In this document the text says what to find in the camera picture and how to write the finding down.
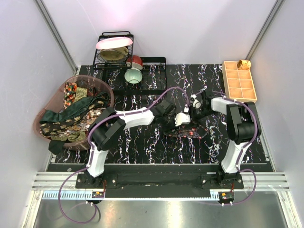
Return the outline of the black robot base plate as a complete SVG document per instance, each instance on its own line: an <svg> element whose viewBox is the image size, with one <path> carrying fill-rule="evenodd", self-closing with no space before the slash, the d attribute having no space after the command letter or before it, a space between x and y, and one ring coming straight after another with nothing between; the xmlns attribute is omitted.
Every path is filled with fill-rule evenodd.
<svg viewBox="0 0 304 228"><path fill-rule="evenodd" d="M108 198L203 198L210 190L242 190L241 175L217 183L217 164L106 164L104 173L90 178L78 174L76 188L101 189Z"/></svg>

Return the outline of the dark floral red-dotted tie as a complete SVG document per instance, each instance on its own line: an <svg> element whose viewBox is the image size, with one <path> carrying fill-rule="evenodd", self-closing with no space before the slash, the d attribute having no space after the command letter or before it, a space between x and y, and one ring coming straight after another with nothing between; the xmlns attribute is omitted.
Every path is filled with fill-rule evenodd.
<svg viewBox="0 0 304 228"><path fill-rule="evenodd" d="M200 126L190 126L179 128L178 135L168 135L171 137L181 137L181 138L204 138L208 134L208 130Z"/></svg>

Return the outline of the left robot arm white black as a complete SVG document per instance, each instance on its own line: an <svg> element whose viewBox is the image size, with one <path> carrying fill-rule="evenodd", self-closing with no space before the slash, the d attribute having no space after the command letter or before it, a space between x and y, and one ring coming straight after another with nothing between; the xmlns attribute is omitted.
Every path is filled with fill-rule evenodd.
<svg viewBox="0 0 304 228"><path fill-rule="evenodd" d="M124 130L151 124L160 124L168 129L175 128L175 109L175 105L167 100L131 111L106 108L89 127L87 140L91 148L86 166L86 183L92 188L98 188L102 184L108 151L114 147Z"/></svg>

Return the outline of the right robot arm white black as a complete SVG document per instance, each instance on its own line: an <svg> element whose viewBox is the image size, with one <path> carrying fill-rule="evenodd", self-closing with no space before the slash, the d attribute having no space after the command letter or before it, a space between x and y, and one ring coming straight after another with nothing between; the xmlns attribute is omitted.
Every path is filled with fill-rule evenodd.
<svg viewBox="0 0 304 228"><path fill-rule="evenodd" d="M261 135L256 105L227 98L221 92L202 91L191 95L189 108L191 118L196 121L216 113L226 116L229 144L220 165L223 172L215 178L220 188L227 188L233 182L230 174L239 172L247 149Z"/></svg>

